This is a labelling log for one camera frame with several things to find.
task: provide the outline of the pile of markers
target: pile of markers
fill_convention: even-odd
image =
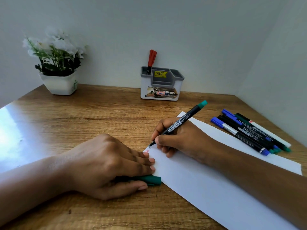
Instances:
[[[222,114],[218,117],[213,117],[211,122],[230,132],[262,155],[267,156],[270,153],[278,153],[282,150],[291,151],[289,148],[290,143],[240,113],[232,114],[223,109]]]

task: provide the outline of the white paper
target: white paper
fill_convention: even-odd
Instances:
[[[215,127],[194,118],[190,121],[221,143],[286,170],[302,174],[299,163],[274,154],[263,156]],[[156,145],[147,149],[150,157],[156,160],[154,175],[161,177],[162,182],[169,188],[229,230],[297,229],[219,172],[198,163],[182,152],[167,158]]]

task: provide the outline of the wooden table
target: wooden table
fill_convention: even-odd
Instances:
[[[140,89],[79,85],[71,96],[44,86],[0,110],[0,172],[63,153],[101,133],[142,151],[161,118],[208,105],[194,117],[211,124],[223,108],[240,112],[292,144],[279,155],[302,164],[307,149],[233,95],[181,92],[178,101],[144,100]],[[100,201],[65,193],[11,221],[3,229],[225,229],[166,185],[129,197]]]

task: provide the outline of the white flower pot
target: white flower pot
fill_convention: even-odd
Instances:
[[[39,73],[39,75],[52,94],[71,95],[77,89],[76,72],[67,77],[45,76],[43,73]]]

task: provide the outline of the gray and white pen holder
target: gray and white pen holder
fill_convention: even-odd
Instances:
[[[152,67],[151,74],[146,72],[147,66],[141,67],[141,98],[178,100],[185,79],[178,70]]]

